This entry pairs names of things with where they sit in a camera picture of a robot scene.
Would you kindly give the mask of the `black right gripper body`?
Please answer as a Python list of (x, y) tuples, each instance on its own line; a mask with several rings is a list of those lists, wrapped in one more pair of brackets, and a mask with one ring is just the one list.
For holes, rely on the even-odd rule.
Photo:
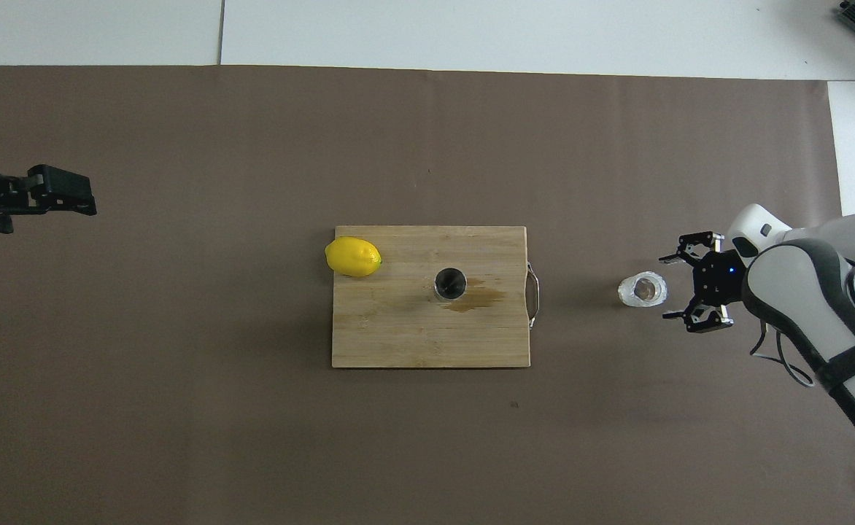
[(737, 249), (705, 253), (693, 265), (695, 298), (699, 303), (740, 302), (745, 272)]

